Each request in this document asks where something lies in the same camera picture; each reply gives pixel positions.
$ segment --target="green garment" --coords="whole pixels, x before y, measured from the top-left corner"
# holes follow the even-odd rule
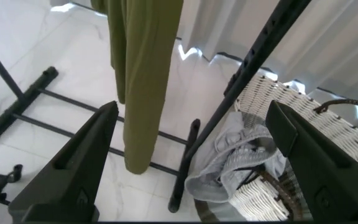
[[[183,0],[92,0],[108,15],[111,65],[126,104],[125,164],[146,171],[157,140]]]

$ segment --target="white wicker basket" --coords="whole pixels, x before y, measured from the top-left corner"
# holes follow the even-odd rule
[[[235,108],[237,111],[257,114],[261,118],[265,118],[272,100],[292,107],[358,162],[358,129],[332,111],[317,114],[313,109],[320,106],[318,102],[280,82],[273,81],[265,76],[255,75],[236,100]],[[254,125],[253,121],[249,121],[249,119],[247,121],[246,126]],[[290,188],[288,190],[291,195],[298,199],[305,219],[311,218],[290,166],[286,169],[285,179],[280,180],[284,186]]]

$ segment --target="tile floor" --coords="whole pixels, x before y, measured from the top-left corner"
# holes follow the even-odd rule
[[[51,9],[48,0],[1,0],[0,60],[23,91],[53,65],[59,76],[49,90],[95,107],[117,100],[114,70],[109,64],[108,23],[93,11],[77,6]],[[207,62],[196,49],[185,54],[176,41],[160,130],[186,138],[196,118],[203,128],[238,66],[238,62],[221,56]],[[0,78],[0,114],[14,100]],[[119,109],[123,116],[124,105]],[[76,132],[92,112],[42,95],[24,114]],[[0,173],[8,173],[15,164],[24,165],[22,180],[6,187],[8,200],[67,141],[60,134],[16,121],[0,138]],[[124,148],[122,123],[117,124],[111,145]],[[152,161],[178,169],[182,154],[181,144],[159,137]],[[199,220],[187,194],[179,212],[168,211],[174,182],[174,176],[153,168],[133,175],[125,170],[123,158],[109,154],[96,199],[99,220]]]

